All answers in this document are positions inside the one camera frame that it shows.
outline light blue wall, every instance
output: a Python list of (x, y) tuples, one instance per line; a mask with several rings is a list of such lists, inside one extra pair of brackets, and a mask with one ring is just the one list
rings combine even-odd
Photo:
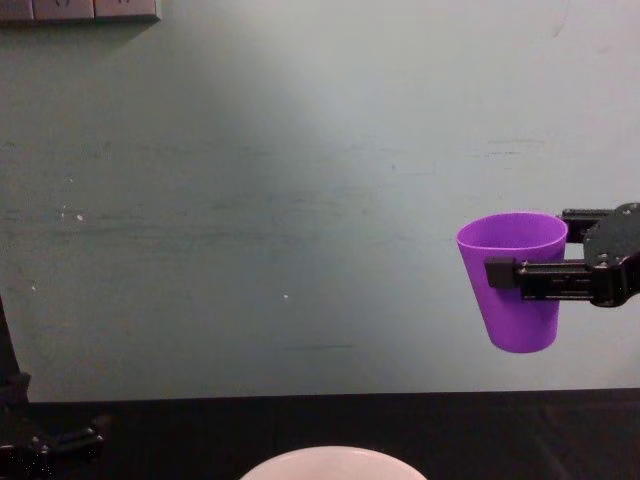
[(0, 289), (34, 400), (638, 386), (637, 301), (563, 305), (552, 348), (509, 355), (453, 241), (640, 197), (637, 2), (163, 10), (0, 31)]

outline black table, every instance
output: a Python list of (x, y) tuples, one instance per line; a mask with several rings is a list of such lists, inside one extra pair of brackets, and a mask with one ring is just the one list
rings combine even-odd
[(116, 417), (61, 479), (238, 480), (298, 448), (381, 451), (429, 480), (640, 479), (640, 389), (33, 404), (52, 432)]

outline cup rim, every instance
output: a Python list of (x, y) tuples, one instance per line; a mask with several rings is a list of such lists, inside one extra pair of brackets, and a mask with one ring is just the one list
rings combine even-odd
[[(523, 214), (524, 215), (537, 216), (537, 217), (546, 217), (549, 220), (553, 220), (553, 221), (557, 222), (558, 225), (562, 225), (562, 234), (560, 236), (558, 236), (557, 238), (554, 238), (553, 240), (549, 241), (549, 242), (542, 243), (540, 245), (533, 245), (531, 247), (500, 247), (500, 248), (482, 247), (482, 246), (477, 246), (477, 245), (470, 245), (470, 244), (465, 243), (465, 242), (460, 240), (460, 236), (465, 232), (465, 230), (471, 228), (474, 224), (476, 224), (478, 222), (485, 221), (485, 220), (488, 220), (490, 218), (495, 218), (495, 217), (505, 217), (505, 216), (523, 215)], [(460, 245), (462, 247), (472, 248), (474, 250), (486, 250), (486, 251), (504, 250), (504, 251), (512, 251), (512, 252), (527, 252), (527, 251), (538, 250), (540, 248), (545, 248), (545, 247), (550, 247), (552, 245), (555, 245), (558, 242), (561, 242), (562, 240), (564, 240), (567, 237), (568, 233), (569, 233), (569, 227), (567, 226), (567, 224), (564, 221), (562, 221), (557, 216), (552, 215), (550, 213), (546, 213), (546, 212), (535, 212), (535, 211), (523, 210), (523, 211), (495, 213), (493, 215), (487, 215), (485, 217), (476, 218), (475, 220), (470, 221), (469, 223), (464, 225), (462, 228), (460, 228), (460, 230), (458, 230), (458, 234), (456, 235), (456, 242), (458, 243), (458, 245)]]

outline white bowl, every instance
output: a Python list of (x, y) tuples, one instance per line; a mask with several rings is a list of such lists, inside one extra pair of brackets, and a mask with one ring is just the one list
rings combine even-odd
[(352, 447), (316, 447), (285, 453), (242, 480), (426, 480), (416, 469), (379, 452)]

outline purple cup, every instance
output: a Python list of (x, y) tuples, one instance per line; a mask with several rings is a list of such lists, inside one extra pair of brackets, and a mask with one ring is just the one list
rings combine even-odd
[(465, 225), (457, 242), (491, 342), (513, 353), (537, 352), (551, 345), (560, 302), (524, 301), (519, 289), (491, 288), (484, 260), (507, 256), (517, 261), (561, 261), (567, 225), (546, 213), (501, 213)]

